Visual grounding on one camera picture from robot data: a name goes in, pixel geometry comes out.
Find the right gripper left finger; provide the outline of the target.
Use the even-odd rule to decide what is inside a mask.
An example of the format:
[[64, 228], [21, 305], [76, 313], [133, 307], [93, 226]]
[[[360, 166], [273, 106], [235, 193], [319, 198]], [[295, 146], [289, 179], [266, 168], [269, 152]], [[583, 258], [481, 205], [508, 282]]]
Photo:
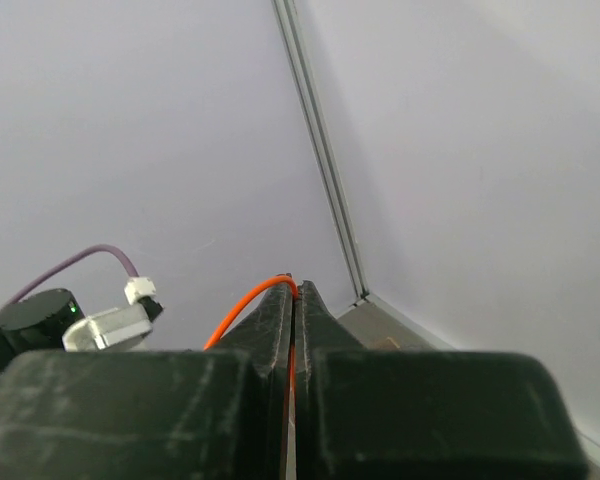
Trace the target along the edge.
[[37, 350], [0, 372], [0, 479], [282, 479], [295, 283], [252, 289], [200, 351]]

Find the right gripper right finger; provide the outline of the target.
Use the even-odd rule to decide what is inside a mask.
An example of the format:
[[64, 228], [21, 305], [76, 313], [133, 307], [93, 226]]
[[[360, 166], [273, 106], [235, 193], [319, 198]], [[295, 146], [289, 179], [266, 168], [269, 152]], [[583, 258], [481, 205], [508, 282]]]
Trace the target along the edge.
[[584, 479], [560, 389], [515, 352], [365, 347], [304, 282], [295, 306], [301, 479]]

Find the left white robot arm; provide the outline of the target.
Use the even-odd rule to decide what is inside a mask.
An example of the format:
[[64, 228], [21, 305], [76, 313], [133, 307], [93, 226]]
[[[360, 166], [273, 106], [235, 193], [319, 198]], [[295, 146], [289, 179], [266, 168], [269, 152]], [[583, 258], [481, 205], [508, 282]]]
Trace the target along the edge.
[[0, 372], [17, 356], [63, 350], [63, 335], [85, 317], [73, 293], [57, 288], [36, 293], [0, 311]]

